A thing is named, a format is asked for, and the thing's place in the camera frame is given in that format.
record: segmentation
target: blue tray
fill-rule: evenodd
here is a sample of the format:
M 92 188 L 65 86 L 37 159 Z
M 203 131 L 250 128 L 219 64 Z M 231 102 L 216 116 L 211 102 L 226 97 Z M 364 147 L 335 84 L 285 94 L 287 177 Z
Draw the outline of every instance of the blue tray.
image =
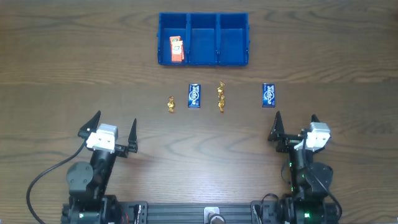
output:
M 185 60 L 171 61 L 171 36 L 181 36 Z M 247 13 L 159 13 L 157 59 L 161 65 L 247 65 Z

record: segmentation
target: wooden table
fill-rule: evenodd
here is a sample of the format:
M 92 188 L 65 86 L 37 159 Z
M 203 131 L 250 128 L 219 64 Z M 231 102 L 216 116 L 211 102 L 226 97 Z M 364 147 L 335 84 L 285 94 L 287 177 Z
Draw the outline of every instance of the wooden table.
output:
M 248 12 L 247 67 L 163 67 L 158 13 Z M 16 1 L 0 2 L 0 219 L 34 223 L 32 179 L 72 155 L 78 129 L 97 110 L 127 143 L 138 120 L 139 152 L 117 159 L 107 194 L 123 201 L 250 202 L 289 193 L 286 154 L 266 141 L 280 110 L 287 133 L 316 113 L 331 128 L 315 156 L 334 169 L 340 223 L 396 222 L 398 215 L 397 2 Z M 217 107 L 226 83 L 225 113 Z M 275 83 L 276 108 L 261 108 Z M 187 108 L 189 83 L 202 107 Z M 167 111 L 175 97 L 175 114 Z M 35 211 L 59 223 L 67 169 L 40 179 Z

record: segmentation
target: blue package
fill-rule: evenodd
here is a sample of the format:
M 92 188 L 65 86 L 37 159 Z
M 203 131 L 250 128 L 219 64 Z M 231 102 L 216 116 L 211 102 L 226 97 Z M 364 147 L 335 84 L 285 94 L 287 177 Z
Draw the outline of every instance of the blue package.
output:
M 275 107 L 275 85 L 262 84 L 262 107 Z
M 188 107 L 200 108 L 200 84 L 189 84 Z

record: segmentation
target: orange and white package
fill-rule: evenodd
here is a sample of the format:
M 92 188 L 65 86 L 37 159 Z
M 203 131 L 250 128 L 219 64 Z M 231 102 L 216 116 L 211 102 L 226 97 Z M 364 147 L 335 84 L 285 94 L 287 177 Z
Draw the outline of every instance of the orange and white package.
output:
M 176 41 L 172 44 L 172 62 L 182 62 L 183 44 L 182 41 Z
M 180 36 L 171 36 L 170 37 L 170 51 L 173 51 L 173 44 L 177 41 L 181 41 Z M 184 60 L 184 47 L 182 46 L 182 60 Z

